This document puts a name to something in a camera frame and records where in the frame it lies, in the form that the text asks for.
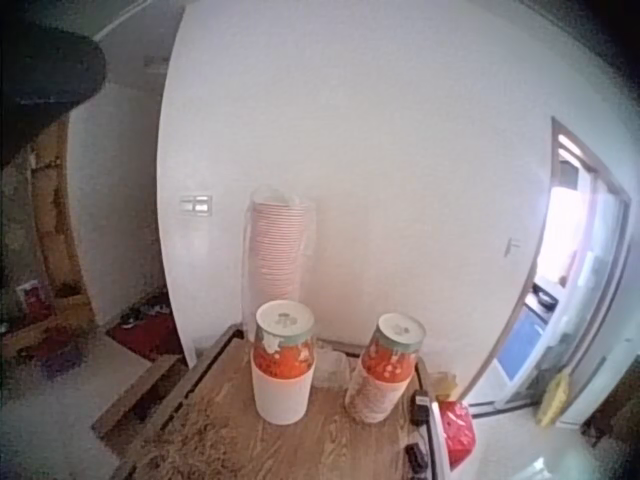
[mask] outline floor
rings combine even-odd
[[[82,365],[53,381],[32,366],[4,381],[0,477],[104,479],[118,464],[90,426],[150,363],[102,334],[86,352]]]
[[[507,377],[500,369],[500,365],[494,360],[484,375],[480,377],[473,390],[467,395],[465,403],[473,405],[497,400],[509,386]]]
[[[538,427],[532,409],[474,420],[476,448],[452,480],[601,480],[624,454],[603,440],[593,450],[577,430]]]

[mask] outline wooden tabletop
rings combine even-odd
[[[227,424],[233,432],[233,449],[227,454],[232,457],[234,471],[229,478],[409,477],[404,446],[418,441],[427,448],[424,433],[421,436],[408,419],[408,397],[419,388],[416,375],[391,415],[381,423],[362,425],[352,420],[344,409],[344,389],[314,387],[306,415],[293,425],[277,426],[256,411],[249,350],[248,342],[233,339],[189,397],[191,407],[205,406],[206,410],[200,411],[206,412],[203,415],[207,422]],[[138,458],[148,458],[149,448],[147,445],[138,452]]]

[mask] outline red bag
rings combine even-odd
[[[458,402],[438,402],[451,470],[460,465],[476,446],[471,414]]]

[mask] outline orange and white container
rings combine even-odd
[[[288,425],[307,411],[315,369],[313,313],[301,303],[275,300],[256,314],[251,352],[253,394],[268,422]]]
[[[424,337],[414,318],[380,317],[347,389],[345,407],[355,420],[377,423],[389,416],[413,377]]]

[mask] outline light switch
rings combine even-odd
[[[180,211],[187,215],[208,217],[211,215],[211,195],[183,195]]]

